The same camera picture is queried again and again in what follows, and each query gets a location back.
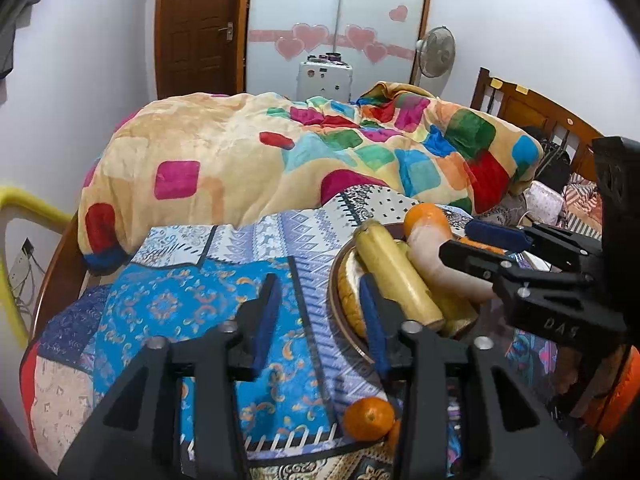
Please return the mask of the long sugarcane stick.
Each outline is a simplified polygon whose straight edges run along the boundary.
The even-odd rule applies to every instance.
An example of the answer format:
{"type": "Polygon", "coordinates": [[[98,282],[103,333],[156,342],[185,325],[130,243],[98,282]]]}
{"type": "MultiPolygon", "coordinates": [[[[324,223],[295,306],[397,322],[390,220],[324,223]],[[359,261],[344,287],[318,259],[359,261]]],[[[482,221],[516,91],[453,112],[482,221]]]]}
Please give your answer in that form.
{"type": "Polygon", "coordinates": [[[407,320],[440,330],[445,318],[431,293],[397,240],[380,222],[358,226],[354,243],[364,267],[371,273],[384,298],[399,304],[407,320]]]}

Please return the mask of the peeled pomelo segment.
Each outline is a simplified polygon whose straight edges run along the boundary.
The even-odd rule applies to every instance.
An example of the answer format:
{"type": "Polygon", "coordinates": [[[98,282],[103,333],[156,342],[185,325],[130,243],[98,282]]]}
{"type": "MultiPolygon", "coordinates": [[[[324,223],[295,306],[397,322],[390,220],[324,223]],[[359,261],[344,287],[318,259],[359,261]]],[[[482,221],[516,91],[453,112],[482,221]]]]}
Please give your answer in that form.
{"type": "Polygon", "coordinates": [[[450,237],[440,226],[426,221],[420,221],[412,228],[408,236],[408,258],[426,284],[473,304],[495,299],[497,295],[491,282],[444,265],[439,257],[439,248],[449,241],[450,237]]]}

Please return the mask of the large plain orange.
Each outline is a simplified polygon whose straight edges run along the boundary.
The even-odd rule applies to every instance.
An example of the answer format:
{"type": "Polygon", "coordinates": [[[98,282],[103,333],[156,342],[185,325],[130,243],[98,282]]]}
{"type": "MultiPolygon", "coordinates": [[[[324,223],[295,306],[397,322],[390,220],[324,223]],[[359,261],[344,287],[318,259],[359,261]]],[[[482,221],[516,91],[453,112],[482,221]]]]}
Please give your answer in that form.
{"type": "Polygon", "coordinates": [[[435,204],[422,203],[411,207],[402,227],[409,244],[427,242],[440,245],[452,239],[446,214],[435,204]]]}

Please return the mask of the large orange with sticker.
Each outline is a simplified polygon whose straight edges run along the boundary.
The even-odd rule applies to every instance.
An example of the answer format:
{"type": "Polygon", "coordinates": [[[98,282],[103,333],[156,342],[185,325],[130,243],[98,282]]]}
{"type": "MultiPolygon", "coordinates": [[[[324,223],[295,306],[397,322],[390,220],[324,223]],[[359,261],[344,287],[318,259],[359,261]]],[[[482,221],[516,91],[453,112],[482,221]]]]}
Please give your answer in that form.
{"type": "Polygon", "coordinates": [[[477,248],[477,249],[486,250],[486,252],[493,252],[494,254],[497,254],[500,256],[506,253],[506,251],[500,247],[495,247],[495,246],[484,244],[481,242],[476,242],[475,240],[470,240],[469,237],[466,237],[466,236],[459,237],[457,239],[457,242],[477,248]]]}

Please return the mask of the pomelo segment on plate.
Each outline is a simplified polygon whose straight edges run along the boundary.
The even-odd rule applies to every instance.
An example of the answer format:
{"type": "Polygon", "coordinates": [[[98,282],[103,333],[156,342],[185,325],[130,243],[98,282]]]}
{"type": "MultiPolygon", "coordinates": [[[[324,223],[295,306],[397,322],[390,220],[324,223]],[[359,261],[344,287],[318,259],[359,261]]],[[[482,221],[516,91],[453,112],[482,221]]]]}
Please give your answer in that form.
{"type": "Polygon", "coordinates": [[[359,284],[363,275],[363,266],[356,250],[352,249],[338,267],[337,292],[348,325],[358,337],[367,339],[367,327],[359,299],[359,284]]]}

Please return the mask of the short sugarcane stick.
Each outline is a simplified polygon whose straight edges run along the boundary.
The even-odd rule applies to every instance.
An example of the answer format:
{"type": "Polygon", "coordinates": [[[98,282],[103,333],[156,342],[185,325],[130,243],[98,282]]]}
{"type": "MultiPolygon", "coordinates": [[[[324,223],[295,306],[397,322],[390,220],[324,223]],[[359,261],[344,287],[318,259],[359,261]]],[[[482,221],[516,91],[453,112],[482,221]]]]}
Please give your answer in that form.
{"type": "Polygon", "coordinates": [[[443,288],[440,281],[436,280],[434,271],[444,266],[437,255],[438,245],[420,244],[418,247],[419,261],[414,261],[412,258],[411,244],[405,240],[398,240],[398,246],[416,272],[419,273],[430,297],[442,312],[444,324],[438,332],[444,337],[461,339],[473,327],[478,314],[469,300],[460,297],[448,288],[443,288]]]}

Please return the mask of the dark brown round plate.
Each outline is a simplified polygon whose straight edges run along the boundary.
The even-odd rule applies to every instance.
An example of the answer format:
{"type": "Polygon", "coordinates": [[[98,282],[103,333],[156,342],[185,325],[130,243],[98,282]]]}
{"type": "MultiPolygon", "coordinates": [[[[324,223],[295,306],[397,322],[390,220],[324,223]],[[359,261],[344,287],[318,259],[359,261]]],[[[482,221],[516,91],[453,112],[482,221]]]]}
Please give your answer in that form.
{"type": "Polygon", "coordinates": [[[408,258],[400,223],[368,220],[356,229],[332,264],[329,303],[349,343],[368,362],[367,326],[360,301],[360,280],[370,273],[381,295],[400,305],[400,313],[444,337],[460,338],[476,323],[469,300],[429,288],[408,258]]]}

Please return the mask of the wooden headboard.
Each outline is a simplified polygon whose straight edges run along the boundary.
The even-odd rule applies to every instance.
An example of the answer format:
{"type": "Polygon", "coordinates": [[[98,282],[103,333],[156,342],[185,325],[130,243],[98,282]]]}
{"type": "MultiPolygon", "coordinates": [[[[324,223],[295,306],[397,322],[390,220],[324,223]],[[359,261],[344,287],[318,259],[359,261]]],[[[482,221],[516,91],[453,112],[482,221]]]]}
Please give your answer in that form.
{"type": "Polygon", "coordinates": [[[520,128],[535,127],[570,154],[570,171],[596,182],[592,141],[602,134],[588,122],[534,90],[478,72],[471,107],[497,116],[520,128]]]}

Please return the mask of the colourful patchwork blanket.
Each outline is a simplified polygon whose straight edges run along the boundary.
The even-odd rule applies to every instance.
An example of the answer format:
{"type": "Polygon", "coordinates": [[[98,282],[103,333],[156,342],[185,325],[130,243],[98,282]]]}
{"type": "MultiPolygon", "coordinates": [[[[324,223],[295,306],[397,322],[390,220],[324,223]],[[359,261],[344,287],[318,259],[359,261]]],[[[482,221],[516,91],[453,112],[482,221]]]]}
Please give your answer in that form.
{"type": "Polygon", "coordinates": [[[352,103],[172,96],[125,120],[87,174],[78,246],[107,272],[156,226],[248,226],[357,184],[484,214],[533,181],[543,154],[510,122],[399,82],[352,103]]]}

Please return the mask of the blue patterned bed cover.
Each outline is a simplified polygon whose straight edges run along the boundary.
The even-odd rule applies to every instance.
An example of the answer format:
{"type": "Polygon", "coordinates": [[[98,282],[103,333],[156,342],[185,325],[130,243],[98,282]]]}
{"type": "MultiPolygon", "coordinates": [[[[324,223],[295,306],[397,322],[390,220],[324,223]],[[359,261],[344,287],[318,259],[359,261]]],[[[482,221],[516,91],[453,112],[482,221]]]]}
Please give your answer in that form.
{"type": "Polygon", "coordinates": [[[444,337],[413,320],[398,335],[406,379],[382,379],[329,303],[332,264],[368,220],[404,224],[407,196],[349,188],[319,209],[246,228],[154,228],[87,336],[90,413],[55,479],[571,479],[580,461],[497,339],[444,337]],[[282,301],[266,366],[234,378],[235,317],[268,273],[282,301]],[[346,434],[350,404],[377,396],[401,420],[346,434]]]}

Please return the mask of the white electric fan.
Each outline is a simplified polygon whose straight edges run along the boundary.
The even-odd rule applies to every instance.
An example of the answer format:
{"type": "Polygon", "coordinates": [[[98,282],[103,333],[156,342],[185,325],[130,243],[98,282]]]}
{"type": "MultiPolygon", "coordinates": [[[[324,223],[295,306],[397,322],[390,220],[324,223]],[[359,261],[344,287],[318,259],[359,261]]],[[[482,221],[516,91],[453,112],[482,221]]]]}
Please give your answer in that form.
{"type": "Polygon", "coordinates": [[[450,75],[457,55],[456,38],[446,26],[428,30],[416,42],[411,82],[417,84],[422,78],[444,82],[450,75]]]}

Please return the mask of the white box appliance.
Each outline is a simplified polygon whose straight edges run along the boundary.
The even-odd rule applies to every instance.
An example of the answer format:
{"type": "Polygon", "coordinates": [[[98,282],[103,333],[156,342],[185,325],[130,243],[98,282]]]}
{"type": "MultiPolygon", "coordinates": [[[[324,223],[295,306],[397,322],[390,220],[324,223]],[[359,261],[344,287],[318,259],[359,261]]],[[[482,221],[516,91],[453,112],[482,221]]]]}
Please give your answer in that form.
{"type": "Polygon", "coordinates": [[[322,96],[343,103],[352,99],[352,66],[339,53],[309,55],[298,66],[296,100],[306,101],[322,96]]]}

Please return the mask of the yellow foam tube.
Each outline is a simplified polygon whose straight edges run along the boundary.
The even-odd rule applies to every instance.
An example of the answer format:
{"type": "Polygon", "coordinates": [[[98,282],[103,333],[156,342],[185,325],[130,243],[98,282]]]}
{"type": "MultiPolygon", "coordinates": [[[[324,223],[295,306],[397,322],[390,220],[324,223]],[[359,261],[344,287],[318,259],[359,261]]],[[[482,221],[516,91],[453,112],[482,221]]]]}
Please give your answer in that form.
{"type": "MultiPolygon", "coordinates": [[[[72,220],[70,214],[40,200],[32,193],[14,188],[14,186],[2,185],[1,210],[6,208],[26,211],[32,215],[35,222],[58,233],[62,233],[67,223],[72,220]]],[[[9,269],[6,268],[6,258],[1,256],[1,307],[12,335],[21,349],[25,349],[27,346],[29,331],[23,318],[21,304],[16,298],[31,277],[32,254],[30,252],[21,250],[14,260],[14,265],[9,269]]]]}

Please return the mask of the white wardrobe with hearts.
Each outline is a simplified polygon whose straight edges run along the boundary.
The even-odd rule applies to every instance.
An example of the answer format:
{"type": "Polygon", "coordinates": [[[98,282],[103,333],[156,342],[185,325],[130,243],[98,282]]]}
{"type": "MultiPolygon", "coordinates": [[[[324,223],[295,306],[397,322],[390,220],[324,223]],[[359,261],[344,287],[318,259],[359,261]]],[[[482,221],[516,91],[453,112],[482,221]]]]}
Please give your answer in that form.
{"type": "Polygon", "coordinates": [[[408,82],[425,0],[250,0],[245,87],[296,95],[300,64],[329,52],[352,66],[352,96],[408,82]]]}

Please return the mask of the brown wooden door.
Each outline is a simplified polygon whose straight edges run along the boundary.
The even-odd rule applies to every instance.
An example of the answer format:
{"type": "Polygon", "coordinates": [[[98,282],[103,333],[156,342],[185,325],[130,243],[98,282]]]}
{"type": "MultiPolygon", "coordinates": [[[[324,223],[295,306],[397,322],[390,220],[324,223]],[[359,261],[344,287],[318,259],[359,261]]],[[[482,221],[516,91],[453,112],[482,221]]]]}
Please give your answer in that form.
{"type": "Polygon", "coordinates": [[[248,0],[155,0],[157,96],[244,90],[248,0]]]}

